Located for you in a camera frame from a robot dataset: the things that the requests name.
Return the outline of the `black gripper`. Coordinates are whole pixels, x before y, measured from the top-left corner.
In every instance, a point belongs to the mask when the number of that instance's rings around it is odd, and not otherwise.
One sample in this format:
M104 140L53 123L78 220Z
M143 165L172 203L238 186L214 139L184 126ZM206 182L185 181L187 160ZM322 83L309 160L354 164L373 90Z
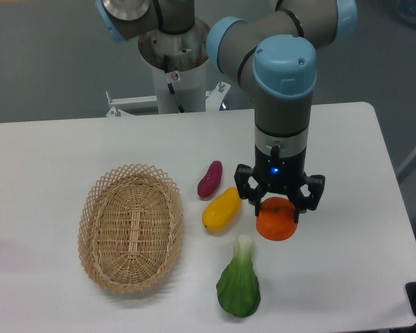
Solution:
M320 202L325 186L324 175L304 174L306 149L291 157L281 157L273 163L269 155L254 147L254 168L239 164L234 180L239 197L248 200L254 206L255 216L260 215L261 199L267 194L282 194L294 205L294 222L298 223L301 214L314 211ZM257 185L252 188L249 180L253 178ZM302 187L306 185L309 195L305 196Z

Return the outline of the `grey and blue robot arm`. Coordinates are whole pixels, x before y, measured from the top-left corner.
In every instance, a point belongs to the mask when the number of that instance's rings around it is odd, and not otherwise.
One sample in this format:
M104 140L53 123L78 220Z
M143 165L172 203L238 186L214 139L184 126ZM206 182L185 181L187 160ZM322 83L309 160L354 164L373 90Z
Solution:
M278 1L257 22L225 17L209 26L193 1L97 1L116 41L137 39L155 77L161 113L205 109L205 65L213 64L254 102L255 165L237 166L239 196L261 211L262 198L282 194L295 216L315 210L322 175L304 171L316 51L356 27L354 1Z

